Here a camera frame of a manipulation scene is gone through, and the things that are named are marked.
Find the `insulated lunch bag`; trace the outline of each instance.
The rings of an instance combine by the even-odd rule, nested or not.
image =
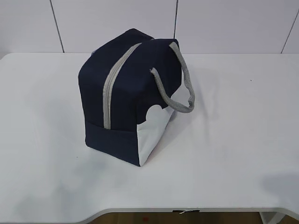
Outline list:
[[[182,83],[189,106],[177,102]],[[97,49],[82,66],[79,88],[86,145],[142,166],[173,111],[189,113],[195,95],[176,39],[130,29]]]

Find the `gray rope handle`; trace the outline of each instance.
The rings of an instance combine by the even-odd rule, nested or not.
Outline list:
[[[178,48],[178,45],[175,42],[172,42],[169,45],[169,47],[173,50],[173,52],[176,54],[179,62],[181,63],[183,74],[184,74],[184,85],[190,93],[190,97],[188,99],[189,107],[169,98],[165,92],[165,89],[164,89],[164,86],[163,86],[163,83],[161,81],[158,71],[155,68],[152,68],[150,70],[150,72],[154,75],[158,90],[159,90],[163,100],[165,101],[165,103],[177,112],[190,113],[194,109],[195,94],[194,94],[194,90],[192,88],[189,70],[188,70],[186,62]]]

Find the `zipper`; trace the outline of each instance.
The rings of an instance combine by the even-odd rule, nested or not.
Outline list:
[[[110,129],[111,118],[110,118],[110,106],[111,106],[111,96],[112,96],[112,88],[118,73],[120,72],[122,66],[126,62],[126,60],[130,57],[133,51],[140,45],[141,43],[135,44],[130,47],[129,50],[114,64],[111,68],[103,87],[103,119],[104,119],[104,128]]]

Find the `white table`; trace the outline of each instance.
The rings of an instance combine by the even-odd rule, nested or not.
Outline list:
[[[196,108],[143,167],[85,146],[89,54],[0,60],[0,223],[120,211],[275,211],[299,219],[299,55],[185,55]]]

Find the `white wall tile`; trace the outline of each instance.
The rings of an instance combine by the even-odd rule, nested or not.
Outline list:
[[[62,52],[49,0],[0,0],[0,52]]]
[[[299,17],[297,17],[283,53],[299,54]]]
[[[130,28],[172,38],[176,0],[53,0],[65,52],[92,52]]]
[[[180,0],[183,53],[280,53],[299,0]]]

